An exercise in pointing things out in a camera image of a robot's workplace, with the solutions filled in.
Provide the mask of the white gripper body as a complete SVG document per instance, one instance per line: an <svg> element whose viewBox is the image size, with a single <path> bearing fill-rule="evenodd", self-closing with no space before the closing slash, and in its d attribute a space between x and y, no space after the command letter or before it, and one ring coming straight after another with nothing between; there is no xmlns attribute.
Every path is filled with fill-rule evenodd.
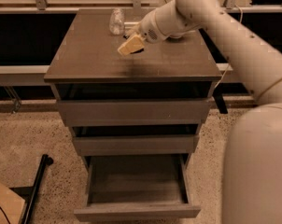
<svg viewBox="0 0 282 224"><path fill-rule="evenodd" d="M154 12L149 12L142 20L137 24L137 31L143 36L149 43L158 43L166 39L166 36L160 31L156 22L156 16Z"/></svg>

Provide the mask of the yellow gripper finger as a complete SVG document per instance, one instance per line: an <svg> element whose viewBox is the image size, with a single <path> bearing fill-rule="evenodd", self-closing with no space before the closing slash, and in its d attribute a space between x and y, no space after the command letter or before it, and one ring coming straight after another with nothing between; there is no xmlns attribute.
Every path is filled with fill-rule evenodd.
<svg viewBox="0 0 282 224"><path fill-rule="evenodd" d="M131 35L135 35L137 33L138 33L138 27L134 26L131 29L129 29L128 31L125 32L124 38L128 39Z"/></svg>
<svg viewBox="0 0 282 224"><path fill-rule="evenodd" d="M122 56L136 53L145 47L145 38L139 34L125 35L125 42L118 48Z"/></svg>

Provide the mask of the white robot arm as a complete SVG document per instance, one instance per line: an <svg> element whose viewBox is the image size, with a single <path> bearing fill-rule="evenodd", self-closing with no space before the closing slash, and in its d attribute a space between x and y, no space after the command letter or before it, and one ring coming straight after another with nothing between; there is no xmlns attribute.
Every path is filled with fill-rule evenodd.
<svg viewBox="0 0 282 224"><path fill-rule="evenodd" d="M118 52L201 27L257 107L232 127L224 152L222 224L282 224L282 53L222 9L218 0L172 0L125 35Z"/></svg>

